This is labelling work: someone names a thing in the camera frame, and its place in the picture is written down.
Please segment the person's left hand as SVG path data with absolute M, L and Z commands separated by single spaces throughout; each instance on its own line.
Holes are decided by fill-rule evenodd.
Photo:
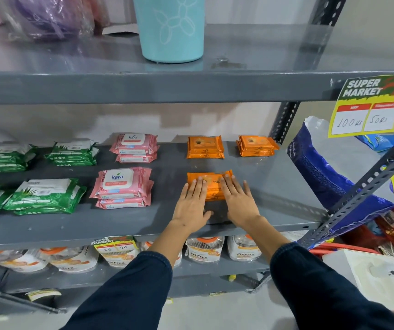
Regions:
M 205 210 L 205 199 L 207 195 L 207 183 L 203 180 L 203 189 L 200 194 L 200 199 L 193 199 L 193 181 L 189 184 L 187 197 L 185 200 L 177 202 L 172 222 L 177 223 L 179 227 L 183 228 L 188 234 L 200 230 L 206 225 L 207 221 L 203 220 Z

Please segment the person's right hand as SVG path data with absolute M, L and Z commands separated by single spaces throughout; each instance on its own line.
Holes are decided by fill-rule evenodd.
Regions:
M 225 196 L 229 220 L 232 221 L 237 227 L 240 227 L 248 232 L 249 228 L 252 227 L 252 224 L 261 217 L 255 201 L 244 201 L 243 186 L 241 186 L 241 195 L 238 198 L 226 199 L 226 175 L 221 178 L 220 184 Z

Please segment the person's left forearm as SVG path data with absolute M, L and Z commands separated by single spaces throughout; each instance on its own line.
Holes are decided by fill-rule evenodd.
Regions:
M 60 330 L 157 330 L 172 284 L 170 259 L 190 233 L 189 222 L 172 220 L 151 249 L 87 298 Z

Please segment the row of white orange packets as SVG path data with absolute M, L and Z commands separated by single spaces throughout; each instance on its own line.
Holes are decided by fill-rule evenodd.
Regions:
M 189 238 L 177 256 L 173 267 L 182 263 L 183 257 L 203 264 L 220 261 L 225 241 L 229 258 L 233 261 L 250 262 L 261 256 L 261 251 L 248 234 L 227 237 Z M 35 273 L 54 266 L 64 273 L 83 273 L 93 270 L 100 257 L 117 269 L 125 268 L 142 251 L 147 251 L 152 241 L 136 242 L 139 251 L 126 254 L 101 255 L 92 245 L 81 247 L 56 247 L 41 249 L 0 250 L 0 266 L 19 273 Z

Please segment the pink wipes packet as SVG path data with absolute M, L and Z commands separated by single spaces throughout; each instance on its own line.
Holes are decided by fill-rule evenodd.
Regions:
M 150 163 L 157 158 L 157 152 L 146 155 L 133 155 L 133 154 L 119 154 L 116 157 L 116 162 L 125 163 Z
M 121 133 L 109 151 L 117 155 L 151 155 L 159 149 L 157 135 L 144 133 Z
M 151 195 L 140 198 L 103 199 L 96 202 L 96 207 L 104 210 L 138 208 L 151 205 Z
M 89 198 L 113 200 L 146 197 L 151 172 L 151 168 L 144 167 L 100 171 Z

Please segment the small yellow green price tag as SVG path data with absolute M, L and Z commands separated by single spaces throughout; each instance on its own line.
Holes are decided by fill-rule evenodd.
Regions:
M 111 236 L 91 242 L 91 245 L 101 254 L 126 254 L 139 248 L 132 235 Z

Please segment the grey metal shelf rack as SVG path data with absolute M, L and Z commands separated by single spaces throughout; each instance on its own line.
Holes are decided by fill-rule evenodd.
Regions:
M 317 72 L 315 62 L 326 47 L 332 26 L 209 25 L 202 59 L 185 64 L 154 64 L 141 54 L 136 37 L 33 44 L 8 40 L 0 27 L 0 103 L 160 104 L 302 102 L 337 98 L 350 75 L 381 71 Z M 273 158 L 242 158 L 234 142 L 225 143 L 219 161 L 185 158 L 184 143 L 162 143 L 150 164 L 154 204 L 141 209 L 101 210 L 86 196 L 73 214 L 16 216 L 0 214 L 0 249 L 91 244 L 108 236 L 156 238 L 172 214 L 178 188 L 187 172 L 232 168 L 252 187 L 258 205 L 281 231 L 302 229 L 302 246 L 315 242 L 381 187 L 394 172 L 394 147 L 376 160 L 339 199 L 336 218 L 319 204 L 285 153 Z

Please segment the group of green wipes packets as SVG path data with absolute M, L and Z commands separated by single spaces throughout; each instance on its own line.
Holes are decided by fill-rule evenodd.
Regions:
M 97 142 L 75 140 L 55 142 L 44 158 L 59 167 L 84 167 L 97 164 Z M 38 157 L 38 148 L 29 143 L 0 143 L 0 173 L 25 172 L 29 163 Z M 29 179 L 16 190 L 0 186 L 0 211 L 15 215 L 51 213 L 72 214 L 86 187 L 77 178 Z

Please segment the light blue packet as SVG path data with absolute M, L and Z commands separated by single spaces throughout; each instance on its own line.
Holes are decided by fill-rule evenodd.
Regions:
M 385 153 L 394 146 L 394 134 L 370 134 L 354 136 L 377 153 Z

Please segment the large yellow green price tag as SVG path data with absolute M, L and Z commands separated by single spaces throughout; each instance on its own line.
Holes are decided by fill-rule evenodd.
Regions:
M 336 101 L 329 138 L 394 132 L 394 75 L 346 80 Z

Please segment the white cardboard box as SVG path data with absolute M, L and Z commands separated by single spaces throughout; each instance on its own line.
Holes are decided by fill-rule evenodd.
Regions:
M 372 302 L 394 312 L 394 257 L 341 249 L 322 261 L 353 283 Z

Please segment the teal tumbler with balloon-dog drawing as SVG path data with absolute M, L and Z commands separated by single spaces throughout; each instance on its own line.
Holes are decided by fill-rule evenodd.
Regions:
M 205 0 L 133 0 L 144 58 L 166 64 L 204 54 Z

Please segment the pale shelf edge label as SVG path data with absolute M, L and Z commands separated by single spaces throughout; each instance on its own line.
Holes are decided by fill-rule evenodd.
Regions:
M 31 302 L 53 301 L 57 297 L 61 297 L 62 293 L 57 289 L 38 289 L 25 293 Z

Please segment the white paper card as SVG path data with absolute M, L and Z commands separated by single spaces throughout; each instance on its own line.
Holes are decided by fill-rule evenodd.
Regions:
M 136 23 L 125 23 L 125 24 L 114 24 L 102 29 L 103 36 L 121 34 L 121 33 L 139 34 L 139 27 Z

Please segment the pink item in clear wrap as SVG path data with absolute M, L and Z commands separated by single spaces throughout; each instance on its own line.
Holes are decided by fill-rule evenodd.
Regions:
M 105 0 L 82 0 L 94 20 L 94 31 L 99 34 L 111 24 Z

